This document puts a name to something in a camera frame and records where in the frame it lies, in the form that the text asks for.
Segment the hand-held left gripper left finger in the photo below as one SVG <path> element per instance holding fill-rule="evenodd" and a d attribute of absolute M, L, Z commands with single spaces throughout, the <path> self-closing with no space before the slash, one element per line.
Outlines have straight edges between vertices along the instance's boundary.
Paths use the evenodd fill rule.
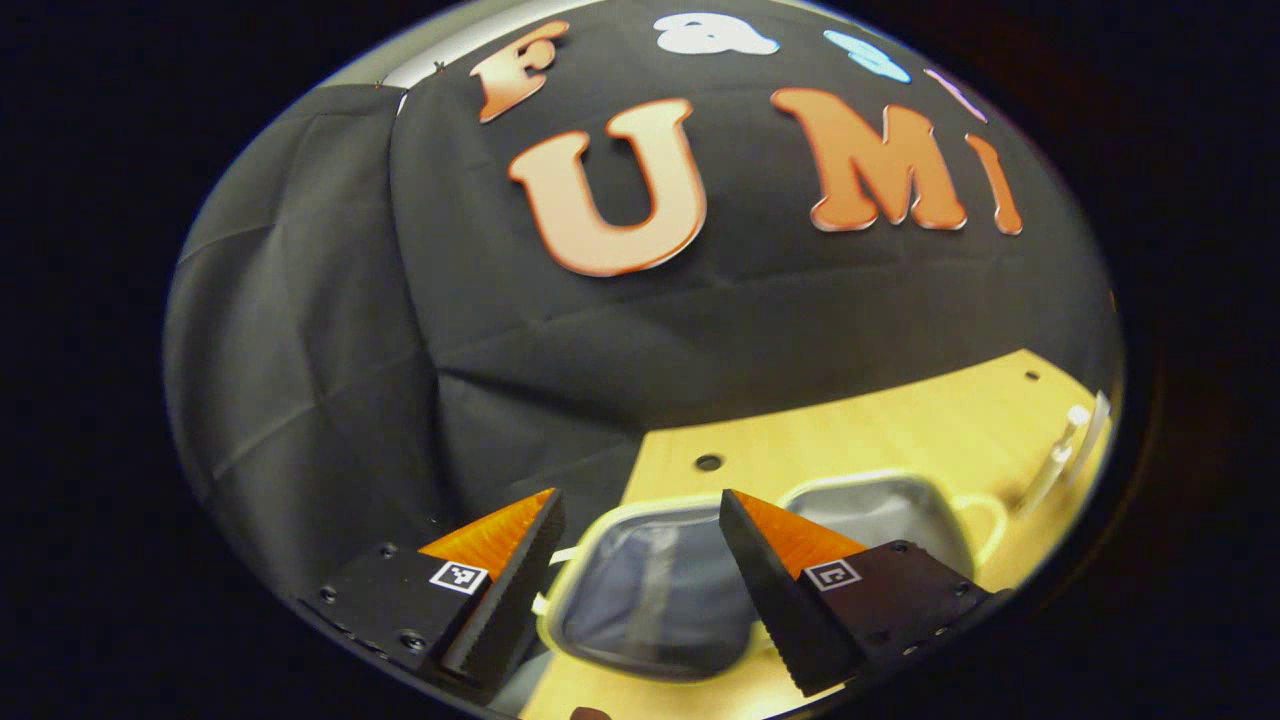
<path fill-rule="evenodd" d="M 419 548 L 378 544 L 301 601 L 397 671 L 489 701 L 524 653 L 564 524 L 563 495 L 544 489 Z"/>

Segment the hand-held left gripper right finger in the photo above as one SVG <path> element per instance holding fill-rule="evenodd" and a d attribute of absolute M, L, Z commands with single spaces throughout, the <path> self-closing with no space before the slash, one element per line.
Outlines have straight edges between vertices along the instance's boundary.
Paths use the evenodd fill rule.
<path fill-rule="evenodd" d="M 753 606 L 806 697 L 900 673 L 1006 600 L 906 539 L 868 547 L 739 489 L 719 505 Z"/>

